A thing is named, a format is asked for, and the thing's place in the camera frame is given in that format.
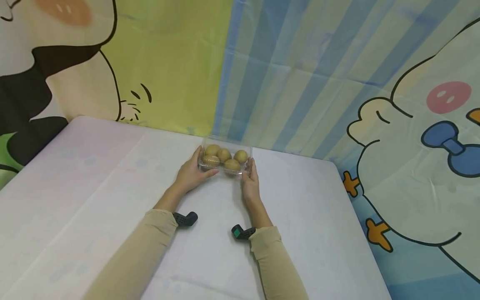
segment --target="finger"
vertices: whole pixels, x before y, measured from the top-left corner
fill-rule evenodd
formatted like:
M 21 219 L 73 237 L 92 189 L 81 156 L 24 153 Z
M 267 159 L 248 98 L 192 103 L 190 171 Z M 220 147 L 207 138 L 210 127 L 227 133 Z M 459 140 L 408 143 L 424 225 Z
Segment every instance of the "finger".
M 251 179 L 250 179 L 250 177 L 248 177 L 248 173 L 246 171 L 243 171 L 241 173 L 241 178 L 242 178 L 243 181 L 246 181 L 246 182 L 251 181 Z
M 255 159 L 253 158 L 252 158 L 252 169 L 250 170 L 250 178 L 253 181 L 258 181 L 257 165 L 255 164 Z
M 202 173 L 202 178 L 205 180 L 207 178 L 210 178 L 212 177 L 213 175 L 217 174 L 218 173 L 218 169 L 211 169 L 211 170 L 208 170 L 207 172 L 203 172 Z
M 195 150 L 195 152 L 193 153 L 192 159 L 194 161 L 198 161 L 198 157 L 200 156 L 201 150 L 202 150 L 202 146 L 198 146 L 197 150 Z

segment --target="orange beak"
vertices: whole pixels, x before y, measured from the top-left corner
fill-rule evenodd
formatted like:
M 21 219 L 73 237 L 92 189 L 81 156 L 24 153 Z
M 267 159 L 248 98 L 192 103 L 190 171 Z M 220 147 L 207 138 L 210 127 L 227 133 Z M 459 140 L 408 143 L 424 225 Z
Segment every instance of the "orange beak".
M 477 125 L 480 125 L 480 108 L 472 109 L 467 114 L 467 119 L 474 122 Z

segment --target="plastic container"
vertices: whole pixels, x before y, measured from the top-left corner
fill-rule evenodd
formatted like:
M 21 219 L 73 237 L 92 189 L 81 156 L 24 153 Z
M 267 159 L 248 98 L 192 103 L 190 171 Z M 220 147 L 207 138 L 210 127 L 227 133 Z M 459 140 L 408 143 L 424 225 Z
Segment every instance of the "plastic container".
M 249 166 L 249 159 L 245 163 L 239 163 L 240 164 L 240 170 L 232 170 L 229 168 L 226 168 L 225 163 L 219 162 L 217 166 L 212 165 L 212 163 L 208 163 L 205 160 L 205 150 L 207 149 L 208 146 L 210 145 L 218 145 L 220 149 L 227 149 L 230 151 L 231 159 L 234 159 L 235 154 L 239 150 L 243 150 L 247 153 L 248 158 L 252 157 L 252 147 L 249 146 L 244 146 L 241 145 L 237 142 L 229 141 L 227 139 L 223 139 L 218 136 L 214 135 L 208 135 L 204 137 L 204 140 L 202 142 L 202 153 L 200 155 L 198 165 L 203 168 L 203 169 L 214 169 L 217 168 L 220 171 L 222 171 L 225 174 L 232 174 L 232 175 L 241 175 L 242 172 L 250 172 L 250 166 Z

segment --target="forearm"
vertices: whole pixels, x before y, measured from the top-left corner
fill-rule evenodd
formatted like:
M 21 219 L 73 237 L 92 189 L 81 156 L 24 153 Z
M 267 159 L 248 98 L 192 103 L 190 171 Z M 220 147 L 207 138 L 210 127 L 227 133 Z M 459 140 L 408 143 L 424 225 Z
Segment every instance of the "forearm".
M 177 226 L 171 212 L 148 211 L 100 272 L 84 299 L 139 299 Z
M 277 227 L 257 229 L 250 237 L 260 267 L 265 298 L 308 299 L 302 280 L 285 249 Z
M 174 213 L 184 195 L 185 189 L 174 183 L 163 193 L 162 198 L 158 200 L 153 209 L 163 209 Z
M 250 218 L 255 228 L 271 227 L 273 226 L 267 210 L 261 200 L 247 200 L 246 201 Z

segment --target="blue bow tie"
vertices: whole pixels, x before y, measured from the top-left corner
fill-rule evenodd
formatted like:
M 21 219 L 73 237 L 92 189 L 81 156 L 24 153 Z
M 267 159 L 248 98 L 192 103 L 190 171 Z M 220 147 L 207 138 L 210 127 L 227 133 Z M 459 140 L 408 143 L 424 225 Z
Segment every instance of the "blue bow tie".
M 448 166 L 462 177 L 480 177 L 480 145 L 463 145 L 458 140 L 458 128 L 450 121 L 430 126 L 421 136 L 421 142 L 429 148 L 448 151 Z

